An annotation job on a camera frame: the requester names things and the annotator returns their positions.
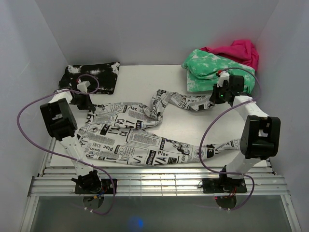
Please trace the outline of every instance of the gray wall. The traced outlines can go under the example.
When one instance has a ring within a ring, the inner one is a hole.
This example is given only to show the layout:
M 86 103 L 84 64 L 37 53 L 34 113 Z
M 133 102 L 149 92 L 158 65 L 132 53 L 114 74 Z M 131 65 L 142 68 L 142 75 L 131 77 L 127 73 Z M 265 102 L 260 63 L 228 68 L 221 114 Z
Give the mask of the gray wall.
M 309 231 L 309 2 L 280 0 L 257 43 L 259 106 L 281 119 L 280 148 L 271 159 L 284 174 L 303 231 Z
M 181 64 L 259 37 L 278 0 L 36 0 L 70 64 Z
M 31 146 L 16 125 L 18 111 L 57 87 L 67 62 L 34 0 L 0 0 L 0 231 L 16 232 L 31 177 L 43 152 Z M 39 105 L 27 110 L 22 125 L 46 146 L 48 135 Z

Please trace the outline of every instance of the black cloth with white pattern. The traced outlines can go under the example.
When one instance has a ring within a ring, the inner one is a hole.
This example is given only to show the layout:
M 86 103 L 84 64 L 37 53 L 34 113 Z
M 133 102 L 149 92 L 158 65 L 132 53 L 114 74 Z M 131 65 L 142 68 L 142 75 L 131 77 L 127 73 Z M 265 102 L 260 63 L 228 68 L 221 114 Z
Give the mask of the black cloth with white pattern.
M 77 90 L 77 78 L 82 74 L 90 74 L 95 76 L 100 83 L 100 87 L 96 93 L 113 94 L 119 74 L 119 66 L 119 62 L 93 65 L 69 65 L 66 67 L 64 75 L 59 81 L 59 87 L 71 87 Z M 81 81 L 90 82 L 91 85 L 88 87 L 88 92 L 94 91 L 97 87 L 96 81 L 89 76 L 82 77 Z

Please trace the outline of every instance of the green fabric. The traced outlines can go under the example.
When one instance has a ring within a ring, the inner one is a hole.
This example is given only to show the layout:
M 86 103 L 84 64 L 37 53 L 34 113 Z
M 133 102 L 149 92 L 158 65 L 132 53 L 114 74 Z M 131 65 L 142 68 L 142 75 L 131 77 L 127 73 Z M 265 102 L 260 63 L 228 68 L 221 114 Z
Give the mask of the green fabric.
M 240 67 L 254 74 L 254 69 L 247 65 L 195 49 L 182 64 L 182 68 L 187 69 L 187 90 L 189 92 L 212 90 L 213 84 L 218 82 L 216 73 L 229 67 Z M 228 73 L 243 76 L 245 79 L 244 91 L 251 93 L 255 83 L 253 76 L 238 69 L 228 70 Z

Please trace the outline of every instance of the pink fabric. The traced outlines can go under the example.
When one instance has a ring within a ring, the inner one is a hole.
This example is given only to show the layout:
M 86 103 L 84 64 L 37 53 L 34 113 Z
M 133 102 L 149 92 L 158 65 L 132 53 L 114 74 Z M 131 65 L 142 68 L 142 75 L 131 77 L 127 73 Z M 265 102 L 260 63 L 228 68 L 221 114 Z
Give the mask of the pink fabric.
M 235 62 L 248 65 L 257 71 L 259 54 L 250 40 L 235 40 L 231 46 L 223 46 L 215 49 L 203 47 L 200 49 L 204 52 L 210 52 Z

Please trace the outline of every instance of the white tabletop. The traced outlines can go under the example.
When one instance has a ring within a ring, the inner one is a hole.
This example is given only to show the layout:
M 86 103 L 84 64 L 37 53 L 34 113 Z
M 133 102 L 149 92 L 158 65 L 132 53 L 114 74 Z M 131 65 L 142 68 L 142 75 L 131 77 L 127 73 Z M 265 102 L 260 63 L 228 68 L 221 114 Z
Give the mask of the white tabletop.
M 186 91 L 186 70 L 180 65 L 140 65 L 120 66 L 120 72 L 114 94 L 95 94 L 91 96 L 93 104 L 116 102 L 142 102 L 150 105 L 152 95 L 158 90 L 176 91 L 189 94 Z M 167 105 L 163 113 L 163 122 L 155 128 L 148 129 L 152 133 L 168 139 L 192 145 L 199 145 L 207 126 L 224 110 L 230 106 L 216 105 L 213 109 L 203 112 L 189 112 L 171 104 Z M 72 112 L 80 128 L 85 123 L 87 111 L 79 111 L 76 106 L 71 106 Z M 240 138 L 244 127 L 244 120 L 236 110 L 224 115 L 210 130 L 204 144 L 224 143 L 234 138 Z M 65 149 L 56 143 L 55 152 L 65 154 Z M 205 164 L 210 167 L 223 167 L 236 156 L 238 151 L 224 151 Z M 88 159 L 99 167 L 130 167 L 120 163 Z M 53 156 L 52 167 L 73 167 L 69 159 Z M 201 167 L 200 163 L 171 164 L 164 167 Z M 256 167 L 267 167 L 266 161 L 259 162 Z

